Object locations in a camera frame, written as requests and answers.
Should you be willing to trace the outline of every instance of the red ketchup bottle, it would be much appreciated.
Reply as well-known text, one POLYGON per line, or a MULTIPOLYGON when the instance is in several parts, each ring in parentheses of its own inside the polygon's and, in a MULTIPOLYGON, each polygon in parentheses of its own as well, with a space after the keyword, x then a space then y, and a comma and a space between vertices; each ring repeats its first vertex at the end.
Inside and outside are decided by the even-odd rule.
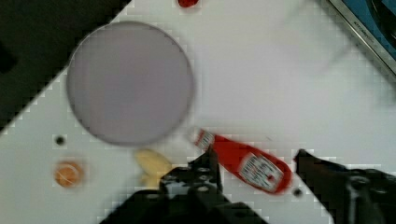
POLYGON ((208 150, 212 146, 218 153, 219 163, 225 169, 256 189, 279 194, 290 185, 289 166, 255 147, 202 129, 192 132, 191 141, 202 150, 208 150))

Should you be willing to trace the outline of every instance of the black hole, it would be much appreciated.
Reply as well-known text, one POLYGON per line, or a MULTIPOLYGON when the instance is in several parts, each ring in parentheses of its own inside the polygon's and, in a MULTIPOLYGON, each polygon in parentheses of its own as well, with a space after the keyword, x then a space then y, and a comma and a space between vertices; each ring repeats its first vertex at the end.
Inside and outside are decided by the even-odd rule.
POLYGON ((246 216, 246 213, 243 213, 243 212, 236 212, 236 213, 235 213, 235 216, 236 216, 236 217, 245 217, 245 216, 246 216))
POLYGON ((293 195, 296 197, 301 197, 301 196, 303 196, 303 192, 300 189, 295 189, 293 191, 293 195))
POLYGON ((58 146, 63 146, 64 145, 64 137, 63 136, 57 136, 56 138, 55 138, 55 143, 56 143, 56 145, 58 145, 58 146))

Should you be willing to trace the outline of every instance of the round plate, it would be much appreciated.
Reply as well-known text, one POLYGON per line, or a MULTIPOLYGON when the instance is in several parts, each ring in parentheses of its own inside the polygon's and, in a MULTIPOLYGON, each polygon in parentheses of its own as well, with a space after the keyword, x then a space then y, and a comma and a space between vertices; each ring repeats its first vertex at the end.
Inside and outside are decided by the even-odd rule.
POLYGON ((142 145, 172 132, 193 96, 187 56, 162 30, 112 23, 90 34, 71 60, 69 103, 82 126, 115 145, 142 145))

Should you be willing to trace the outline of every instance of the yellow object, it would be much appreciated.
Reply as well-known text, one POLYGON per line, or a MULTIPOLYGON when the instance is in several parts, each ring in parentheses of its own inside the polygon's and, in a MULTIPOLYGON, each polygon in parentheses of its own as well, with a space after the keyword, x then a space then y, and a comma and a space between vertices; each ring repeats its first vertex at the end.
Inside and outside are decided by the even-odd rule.
POLYGON ((172 163, 163 155, 153 150, 138 150, 134 154, 134 157, 146 173, 141 178, 146 187, 158 188, 161 177, 172 170, 172 163))

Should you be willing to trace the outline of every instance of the small orange ball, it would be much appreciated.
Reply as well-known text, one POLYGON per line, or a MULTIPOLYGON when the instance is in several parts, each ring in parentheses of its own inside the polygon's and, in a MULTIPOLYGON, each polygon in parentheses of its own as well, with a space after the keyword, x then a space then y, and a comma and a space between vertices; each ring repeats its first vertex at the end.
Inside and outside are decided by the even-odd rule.
POLYGON ((83 176, 82 168, 73 161, 61 161, 57 164, 54 178, 64 188, 73 188, 83 176))

